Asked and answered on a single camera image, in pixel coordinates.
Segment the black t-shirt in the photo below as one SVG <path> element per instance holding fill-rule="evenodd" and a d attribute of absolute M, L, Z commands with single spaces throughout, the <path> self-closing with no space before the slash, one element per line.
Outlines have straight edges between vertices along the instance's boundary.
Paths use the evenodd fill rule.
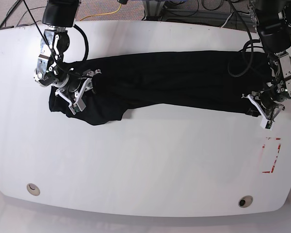
<path fill-rule="evenodd" d="M 77 72 L 101 71 L 73 114 L 51 89 L 49 109 L 97 126 L 120 121 L 127 110 L 170 104 L 257 117 L 245 98 L 271 81 L 265 53 L 236 51 L 154 52 L 102 57 L 69 64 Z"/>

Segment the red tape rectangle marking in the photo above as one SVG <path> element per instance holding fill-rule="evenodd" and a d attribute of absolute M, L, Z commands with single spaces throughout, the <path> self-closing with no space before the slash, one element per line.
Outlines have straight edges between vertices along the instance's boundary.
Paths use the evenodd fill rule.
<path fill-rule="evenodd" d="M 279 137 L 267 137 L 262 146 L 260 171 L 263 174 L 274 172 L 280 153 L 282 139 Z"/>

